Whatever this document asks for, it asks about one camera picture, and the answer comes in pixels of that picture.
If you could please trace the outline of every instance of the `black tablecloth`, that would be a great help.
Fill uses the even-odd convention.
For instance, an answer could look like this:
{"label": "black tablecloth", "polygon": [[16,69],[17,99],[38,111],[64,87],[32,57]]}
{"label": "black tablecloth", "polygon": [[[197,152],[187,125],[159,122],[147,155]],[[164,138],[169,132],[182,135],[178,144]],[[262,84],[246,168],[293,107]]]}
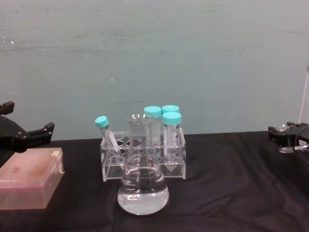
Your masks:
{"label": "black tablecloth", "polygon": [[309,197],[280,176],[284,169],[270,170],[265,158],[278,154],[267,132],[185,139],[187,179],[167,178],[169,203],[150,216],[123,211],[120,180],[102,181],[99,139],[52,142],[66,173],[47,208],[0,211],[0,231],[309,231]]}

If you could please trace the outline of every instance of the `glass flask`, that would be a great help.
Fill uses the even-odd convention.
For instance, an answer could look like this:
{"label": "glass flask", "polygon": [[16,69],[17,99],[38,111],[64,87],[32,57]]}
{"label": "glass flask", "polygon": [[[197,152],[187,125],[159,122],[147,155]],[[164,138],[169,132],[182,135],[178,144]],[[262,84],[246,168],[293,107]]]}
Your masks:
{"label": "glass flask", "polygon": [[118,191],[119,205],[135,215],[152,214],[169,200],[169,190],[152,144],[154,116],[130,114],[130,146]]}

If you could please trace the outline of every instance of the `clear liquid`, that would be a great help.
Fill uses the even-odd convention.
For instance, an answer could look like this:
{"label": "clear liquid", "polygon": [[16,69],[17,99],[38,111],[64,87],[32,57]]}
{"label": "clear liquid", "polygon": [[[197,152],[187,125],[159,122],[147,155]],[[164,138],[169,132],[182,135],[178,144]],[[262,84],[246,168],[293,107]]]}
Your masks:
{"label": "clear liquid", "polygon": [[156,167],[136,167],[125,171],[118,191],[119,205],[135,215],[153,214],[169,200],[162,172]]}

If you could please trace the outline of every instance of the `light blue wall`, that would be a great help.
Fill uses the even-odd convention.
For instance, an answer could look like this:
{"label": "light blue wall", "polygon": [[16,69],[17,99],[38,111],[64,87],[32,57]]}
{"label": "light blue wall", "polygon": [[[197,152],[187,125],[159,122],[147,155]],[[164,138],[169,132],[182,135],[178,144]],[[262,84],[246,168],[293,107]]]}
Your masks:
{"label": "light blue wall", "polygon": [[308,0],[0,0],[0,102],[27,130],[96,138],[147,105],[177,104],[185,133],[298,121]]}

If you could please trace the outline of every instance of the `clear acrylic rack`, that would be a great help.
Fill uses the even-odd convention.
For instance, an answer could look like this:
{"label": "clear acrylic rack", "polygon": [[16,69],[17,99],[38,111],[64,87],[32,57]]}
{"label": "clear acrylic rack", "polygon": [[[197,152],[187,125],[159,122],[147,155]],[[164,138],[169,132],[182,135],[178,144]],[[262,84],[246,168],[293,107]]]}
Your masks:
{"label": "clear acrylic rack", "polygon": [[[126,157],[128,155],[129,144],[130,144],[130,132],[128,131],[116,131],[113,132],[114,137],[118,143],[119,149],[121,151],[121,157],[115,158],[113,153],[115,148],[107,147],[105,139],[102,139],[100,145],[101,151],[101,162],[102,162],[102,173],[103,181],[109,179],[121,179],[122,171],[126,162]],[[170,171],[165,165],[164,162],[164,145],[163,142],[161,145],[155,146],[155,151],[158,156],[158,161],[160,162],[162,172],[164,177],[178,177],[185,179],[185,140],[183,135],[182,128],[179,128],[180,144],[176,147],[179,149],[178,159],[175,160],[172,165],[176,165],[176,168],[173,171]]]}

